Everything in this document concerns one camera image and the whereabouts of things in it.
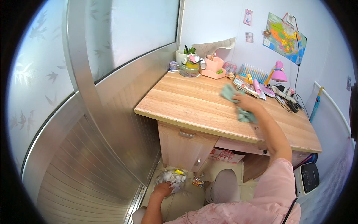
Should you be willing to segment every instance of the hand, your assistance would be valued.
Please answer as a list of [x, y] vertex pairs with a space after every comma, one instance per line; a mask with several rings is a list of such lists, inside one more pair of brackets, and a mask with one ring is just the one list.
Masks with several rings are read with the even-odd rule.
[[165, 198], [170, 195], [173, 189], [174, 187], [170, 186], [170, 181], [162, 182], [154, 187], [152, 194]]
[[255, 113], [256, 111], [260, 111], [263, 109], [263, 106], [258, 103], [257, 99], [241, 93], [235, 93], [235, 96], [232, 97], [233, 100], [238, 100], [237, 105], [241, 107], [243, 110], [251, 111]]

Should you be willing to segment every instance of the blue umbrella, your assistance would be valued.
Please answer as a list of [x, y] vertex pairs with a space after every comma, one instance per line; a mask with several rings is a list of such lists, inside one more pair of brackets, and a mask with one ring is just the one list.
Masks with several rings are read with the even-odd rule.
[[316, 111], [317, 111], [317, 108], [318, 108], [318, 105], [319, 105], [319, 99], [321, 98], [321, 91], [322, 89], [324, 89], [324, 87], [321, 87], [319, 89], [319, 92], [318, 92], [318, 96], [316, 98], [316, 102], [314, 103], [314, 107], [313, 107], [313, 110], [312, 110], [312, 113], [311, 113], [311, 116], [310, 116], [310, 122], [312, 123], [312, 120], [314, 118], [314, 115], [316, 114]]

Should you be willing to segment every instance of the map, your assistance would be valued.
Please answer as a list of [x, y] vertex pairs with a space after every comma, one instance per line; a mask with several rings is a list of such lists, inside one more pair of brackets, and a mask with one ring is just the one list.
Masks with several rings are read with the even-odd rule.
[[296, 38], [296, 31], [293, 26], [272, 13], [268, 14], [266, 31], [270, 33], [265, 33], [263, 45], [285, 56], [297, 65], [300, 64], [305, 53], [307, 38], [300, 32], [297, 32]]

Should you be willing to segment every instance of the cardboard box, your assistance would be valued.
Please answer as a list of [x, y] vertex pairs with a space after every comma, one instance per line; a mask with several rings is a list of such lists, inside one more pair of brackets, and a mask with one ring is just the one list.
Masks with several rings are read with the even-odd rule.
[[217, 148], [213, 148], [211, 151], [209, 158], [218, 160], [218, 161], [224, 161], [227, 163], [237, 164], [245, 157], [245, 155], [237, 155], [233, 154], [232, 151], [229, 150], [221, 150]]

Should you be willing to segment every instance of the book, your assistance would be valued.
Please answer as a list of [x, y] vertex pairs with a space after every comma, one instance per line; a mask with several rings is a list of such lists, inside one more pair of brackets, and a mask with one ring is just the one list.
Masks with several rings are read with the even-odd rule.
[[247, 84], [240, 75], [236, 75], [234, 84], [237, 86], [237, 89], [243, 90], [244, 92], [247, 92], [248, 94], [251, 94], [260, 99], [260, 95], [255, 91], [253, 85]]

